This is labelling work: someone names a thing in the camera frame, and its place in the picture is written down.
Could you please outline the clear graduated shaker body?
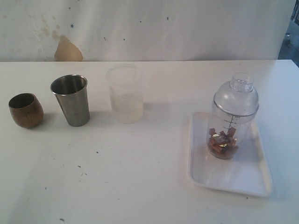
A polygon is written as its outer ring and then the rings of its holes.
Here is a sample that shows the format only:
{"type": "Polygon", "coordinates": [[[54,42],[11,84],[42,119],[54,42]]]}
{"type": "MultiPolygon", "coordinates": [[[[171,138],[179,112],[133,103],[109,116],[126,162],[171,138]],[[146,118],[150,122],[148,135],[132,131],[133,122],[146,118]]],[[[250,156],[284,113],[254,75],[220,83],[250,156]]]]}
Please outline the clear graduated shaker body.
{"type": "Polygon", "coordinates": [[[209,153],[219,159],[232,158],[247,137],[253,118],[225,112],[211,113],[206,134],[209,153]]]}

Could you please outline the stainless steel cup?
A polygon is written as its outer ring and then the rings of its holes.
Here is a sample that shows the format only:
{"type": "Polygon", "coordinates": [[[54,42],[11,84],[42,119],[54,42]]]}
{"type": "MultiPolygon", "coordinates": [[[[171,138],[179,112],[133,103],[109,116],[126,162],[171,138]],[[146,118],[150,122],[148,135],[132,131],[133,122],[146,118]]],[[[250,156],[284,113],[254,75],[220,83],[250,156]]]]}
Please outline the stainless steel cup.
{"type": "Polygon", "coordinates": [[[79,127],[90,119],[87,79],[77,74],[57,78],[50,85],[69,125],[79,127]]]}

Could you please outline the clear shaker lid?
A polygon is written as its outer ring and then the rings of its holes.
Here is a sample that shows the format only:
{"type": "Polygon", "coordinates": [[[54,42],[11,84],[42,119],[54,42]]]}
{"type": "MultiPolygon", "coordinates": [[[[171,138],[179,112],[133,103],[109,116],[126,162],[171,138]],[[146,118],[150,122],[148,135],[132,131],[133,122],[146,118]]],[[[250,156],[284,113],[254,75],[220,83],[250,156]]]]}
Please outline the clear shaker lid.
{"type": "Polygon", "coordinates": [[[253,86],[251,75],[239,72],[230,81],[222,84],[214,95],[215,105],[222,111],[247,117],[255,115],[259,109],[259,96],[253,86]]]}

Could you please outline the brown wooden cup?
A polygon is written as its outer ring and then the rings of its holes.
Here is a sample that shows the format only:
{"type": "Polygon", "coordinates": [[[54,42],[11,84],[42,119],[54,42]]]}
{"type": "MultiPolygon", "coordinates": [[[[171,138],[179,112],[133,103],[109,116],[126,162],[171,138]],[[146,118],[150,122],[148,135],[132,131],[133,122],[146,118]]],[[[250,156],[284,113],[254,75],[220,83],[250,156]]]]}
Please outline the brown wooden cup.
{"type": "Polygon", "coordinates": [[[43,118],[43,108],[32,93],[21,93],[9,100],[9,110],[14,122],[23,128],[39,125],[43,118]]]}

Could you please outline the translucent plastic cup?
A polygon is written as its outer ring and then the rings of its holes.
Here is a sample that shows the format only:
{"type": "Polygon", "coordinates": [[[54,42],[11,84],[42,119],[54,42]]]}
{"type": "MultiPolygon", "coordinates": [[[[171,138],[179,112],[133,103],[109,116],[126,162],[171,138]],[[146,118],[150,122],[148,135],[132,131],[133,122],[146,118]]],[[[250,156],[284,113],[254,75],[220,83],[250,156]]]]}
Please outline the translucent plastic cup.
{"type": "Polygon", "coordinates": [[[106,73],[109,96],[114,118],[130,124],[144,114],[142,73],[131,64],[116,65],[106,73]]]}

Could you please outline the wood pieces and gold coin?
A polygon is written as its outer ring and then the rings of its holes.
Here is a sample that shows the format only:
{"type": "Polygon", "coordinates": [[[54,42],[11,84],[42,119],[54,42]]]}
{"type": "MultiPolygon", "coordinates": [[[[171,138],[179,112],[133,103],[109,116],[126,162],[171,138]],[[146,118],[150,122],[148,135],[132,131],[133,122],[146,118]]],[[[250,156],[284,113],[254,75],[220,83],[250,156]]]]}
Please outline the wood pieces and gold coin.
{"type": "Polygon", "coordinates": [[[230,127],[228,132],[221,131],[216,133],[215,128],[210,128],[208,131],[209,137],[207,140],[207,146],[209,152],[219,159],[230,159],[237,152],[239,147],[237,146],[237,138],[234,137],[236,129],[230,127]]]}

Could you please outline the white plastic tray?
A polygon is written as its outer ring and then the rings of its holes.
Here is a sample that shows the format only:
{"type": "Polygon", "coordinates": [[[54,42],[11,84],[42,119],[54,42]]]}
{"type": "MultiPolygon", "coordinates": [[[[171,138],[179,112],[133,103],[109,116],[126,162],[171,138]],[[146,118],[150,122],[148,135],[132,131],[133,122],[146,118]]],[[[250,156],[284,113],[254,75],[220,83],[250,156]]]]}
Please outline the white plastic tray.
{"type": "Polygon", "coordinates": [[[256,122],[234,157],[222,160],[209,153],[206,131],[209,114],[195,112],[190,119],[187,174],[197,186],[267,197],[273,191],[271,172],[256,122]]]}

